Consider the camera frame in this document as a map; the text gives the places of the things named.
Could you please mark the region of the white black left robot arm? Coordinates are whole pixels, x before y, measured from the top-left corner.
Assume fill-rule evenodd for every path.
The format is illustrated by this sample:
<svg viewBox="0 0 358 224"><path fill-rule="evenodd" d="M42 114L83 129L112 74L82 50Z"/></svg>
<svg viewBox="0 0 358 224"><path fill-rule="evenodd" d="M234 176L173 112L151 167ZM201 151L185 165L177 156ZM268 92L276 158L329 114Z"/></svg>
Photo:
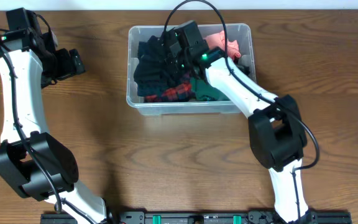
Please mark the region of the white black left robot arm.
<svg viewBox="0 0 358 224"><path fill-rule="evenodd" d="M0 35L0 176L18 196L51 203L50 223L112 223L104 199L80 181L73 153L50 135L44 113L42 89L85 72L78 51L59 49L33 11L13 9L6 17L8 29Z"/></svg>

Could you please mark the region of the red plaid flannel shirt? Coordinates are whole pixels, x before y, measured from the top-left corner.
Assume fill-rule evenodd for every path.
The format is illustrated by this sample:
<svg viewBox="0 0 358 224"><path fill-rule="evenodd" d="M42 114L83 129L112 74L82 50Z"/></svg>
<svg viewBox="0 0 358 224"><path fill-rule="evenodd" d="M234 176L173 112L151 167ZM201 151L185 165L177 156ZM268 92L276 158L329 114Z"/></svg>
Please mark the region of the red plaid flannel shirt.
<svg viewBox="0 0 358 224"><path fill-rule="evenodd" d="M180 79L180 84L176 87L165 90L161 95L150 95L144 97L145 103L169 103L187 102L195 97L190 82L190 75L186 73Z"/></svg>

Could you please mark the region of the black shirt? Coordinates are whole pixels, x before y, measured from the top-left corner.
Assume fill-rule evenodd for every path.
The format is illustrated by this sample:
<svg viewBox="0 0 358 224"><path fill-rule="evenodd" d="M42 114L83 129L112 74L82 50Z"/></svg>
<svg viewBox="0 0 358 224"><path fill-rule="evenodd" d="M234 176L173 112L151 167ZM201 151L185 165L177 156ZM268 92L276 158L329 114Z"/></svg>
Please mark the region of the black shirt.
<svg viewBox="0 0 358 224"><path fill-rule="evenodd" d="M134 72L139 96L161 95L167 89L164 72L165 52L160 39L152 36L146 42L139 42L137 53L139 64Z"/></svg>

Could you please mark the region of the black garment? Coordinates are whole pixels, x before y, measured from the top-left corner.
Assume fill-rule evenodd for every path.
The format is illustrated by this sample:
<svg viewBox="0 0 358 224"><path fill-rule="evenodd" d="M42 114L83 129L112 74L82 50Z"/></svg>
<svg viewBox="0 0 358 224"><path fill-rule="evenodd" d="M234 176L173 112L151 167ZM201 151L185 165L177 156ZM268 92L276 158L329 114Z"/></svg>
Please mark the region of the black garment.
<svg viewBox="0 0 358 224"><path fill-rule="evenodd" d="M166 53L160 38L152 35L148 41L140 42L137 58L134 81L140 89L165 91L180 83L184 71Z"/></svg>

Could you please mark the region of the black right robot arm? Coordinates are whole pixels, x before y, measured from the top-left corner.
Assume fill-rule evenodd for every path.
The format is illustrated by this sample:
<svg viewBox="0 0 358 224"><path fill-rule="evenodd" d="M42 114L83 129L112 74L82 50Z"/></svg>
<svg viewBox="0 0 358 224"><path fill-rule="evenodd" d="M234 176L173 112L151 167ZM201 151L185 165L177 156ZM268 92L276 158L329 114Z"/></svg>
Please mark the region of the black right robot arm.
<svg viewBox="0 0 358 224"><path fill-rule="evenodd" d="M308 211L300 172L309 129L296 101L253 82L230 58L227 43L208 47L195 21L164 29L162 40L169 66L204 78L246 116L252 153L270 174L276 213L286 223L301 223Z"/></svg>

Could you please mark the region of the dark green garment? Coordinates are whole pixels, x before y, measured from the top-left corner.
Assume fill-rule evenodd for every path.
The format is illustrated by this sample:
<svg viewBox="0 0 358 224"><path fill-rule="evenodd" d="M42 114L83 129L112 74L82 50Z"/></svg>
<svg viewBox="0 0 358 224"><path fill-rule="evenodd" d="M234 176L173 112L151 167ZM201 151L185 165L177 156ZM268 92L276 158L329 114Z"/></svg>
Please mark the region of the dark green garment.
<svg viewBox="0 0 358 224"><path fill-rule="evenodd" d="M191 77L189 73L184 74L182 79L184 84L190 85L186 101L229 101L229 98L224 93L204 80Z"/></svg>

